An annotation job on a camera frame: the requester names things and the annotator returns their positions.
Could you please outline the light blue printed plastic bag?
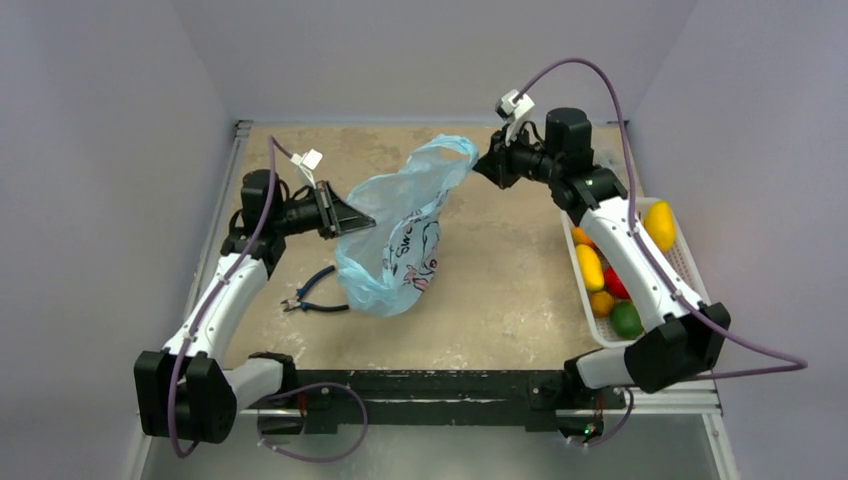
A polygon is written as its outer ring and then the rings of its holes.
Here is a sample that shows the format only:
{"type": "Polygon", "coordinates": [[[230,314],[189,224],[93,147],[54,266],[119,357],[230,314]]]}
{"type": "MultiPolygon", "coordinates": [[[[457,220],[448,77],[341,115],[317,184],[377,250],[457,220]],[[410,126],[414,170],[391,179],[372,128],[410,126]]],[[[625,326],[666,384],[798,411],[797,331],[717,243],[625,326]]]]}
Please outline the light blue printed plastic bag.
{"type": "Polygon", "coordinates": [[[337,278],[352,310],[391,317],[418,302],[439,268],[440,215],[478,159],[470,139],[440,134],[397,172],[352,189],[347,203],[375,222],[337,242],[337,278]]]}

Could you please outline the red fake pepper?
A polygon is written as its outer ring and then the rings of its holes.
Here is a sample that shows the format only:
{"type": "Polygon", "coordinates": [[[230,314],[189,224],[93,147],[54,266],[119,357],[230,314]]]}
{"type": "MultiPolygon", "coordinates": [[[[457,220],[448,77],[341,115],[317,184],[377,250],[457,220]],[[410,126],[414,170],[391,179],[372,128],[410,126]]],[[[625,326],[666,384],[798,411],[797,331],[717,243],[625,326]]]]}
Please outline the red fake pepper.
{"type": "Polygon", "coordinates": [[[603,271],[605,288],[608,293],[620,300],[629,300],[630,295],[615,270],[608,266],[603,271]]]}

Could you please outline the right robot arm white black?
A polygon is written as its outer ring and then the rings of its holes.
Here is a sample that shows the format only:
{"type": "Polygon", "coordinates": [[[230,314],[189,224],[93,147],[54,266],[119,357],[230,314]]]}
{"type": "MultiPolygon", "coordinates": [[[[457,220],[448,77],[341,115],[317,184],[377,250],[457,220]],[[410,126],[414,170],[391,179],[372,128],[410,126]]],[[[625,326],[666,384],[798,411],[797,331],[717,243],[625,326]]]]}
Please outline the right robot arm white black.
{"type": "Polygon", "coordinates": [[[642,236],[629,209],[632,196],[611,170],[594,162],[586,114],[576,108],[549,111],[546,137],[537,142],[524,126],[515,114],[506,116],[475,171],[502,189],[521,178],[545,184],[555,205],[588,234],[616,272],[645,330],[629,346],[566,361],[564,399],[584,407],[601,388],[629,385],[654,393],[713,369],[724,338],[709,324],[726,329],[730,315],[720,303],[707,304],[642,236]]]}

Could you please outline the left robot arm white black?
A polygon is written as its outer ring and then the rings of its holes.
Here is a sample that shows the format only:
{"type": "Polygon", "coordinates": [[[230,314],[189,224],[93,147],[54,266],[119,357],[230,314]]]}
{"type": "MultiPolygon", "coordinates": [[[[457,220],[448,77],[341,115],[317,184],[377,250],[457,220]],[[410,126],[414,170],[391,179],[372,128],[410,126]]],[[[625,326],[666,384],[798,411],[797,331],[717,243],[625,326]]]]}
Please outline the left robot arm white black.
{"type": "Polygon", "coordinates": [[[275,409],[292,405],[298,379],[291,356],[258,352],[233,370],[222,368],[222,358],[280,263],[288,237],[315,231],[335,239],[376,224],[329,182],[319,181],[295,198],[269,169],[246,174],[240,197],[213,279],[198,303],[163,347],[135,361],[140,425],[148,436],[220,444],[248,407],[262,400],[275,409]]]}

